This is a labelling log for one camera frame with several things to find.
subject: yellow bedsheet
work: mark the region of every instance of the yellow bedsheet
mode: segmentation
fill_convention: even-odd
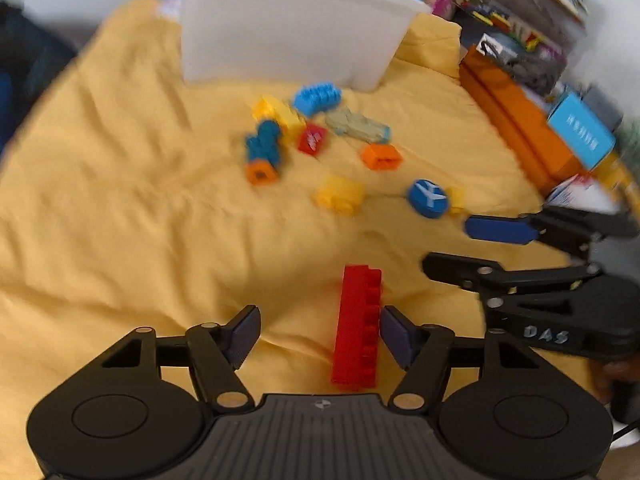
[[[297,85],[187,87],[179,26],[156,16],[154,0],[116,12],[3,161],[0,478],[39,477],[24,433],[30,409],[133,327],[177,335],[255,303],[262,336],[239,372],[251,393],[332,392],[345,264],[382,269],[384,303],[465,336],[482,335],[476,299],[431,283],[420,271],[425,253],[560,266],[562,256],[541,246],[469,240],[455,220],[422,218],[404,199],[412,181],[429,178],[463,187],[477,213],[540,205],[455,79],[457,36],[457,26],[422,17],[377,91],[345,92],[352,110],[392,127],[399,170],[369,171],[359,141],[331,136],[317,160],[287,151],[281,181],[255,189],[242,172],[250,107],[264,92],[285,98]],[[365,184],[359,216],[314,206],[310,196],[330,173]],[[580,360],[553,361],[584,384]],[[185,374],[165,376],[187,383]],[[379,391],[388,395],[400,377],[381,349]],[[453,387],[469,380],[456,374]]]

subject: hand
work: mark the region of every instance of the hand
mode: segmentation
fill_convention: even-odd
[[[612,382],[640,383],[640,353],[623,361],[603,364],[590,361],[591,380],[597,396],[602,402],[609,402],[613,395]]]

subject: cable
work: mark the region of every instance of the cable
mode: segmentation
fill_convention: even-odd
[[[611,442],[613,443],[617,441],[618,439],[624,437],[627,433],[631,433],[633,430],[640,430],[640,418],[635,422],[629,424],[626,428],[623,428],[622,430],[614,433],[613,437],[611,437]]]

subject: white plastic bin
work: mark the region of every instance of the white plastic bin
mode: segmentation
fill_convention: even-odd
[[[183,0],[182,70],[373,90],[420,0]]]

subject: pink object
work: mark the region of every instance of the pink object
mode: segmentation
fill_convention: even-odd
[[[452,2],[453,0],[436,0],[436,2],[433,4],[432,14],[440,16],[441,18],[446,18],[451,10]]]

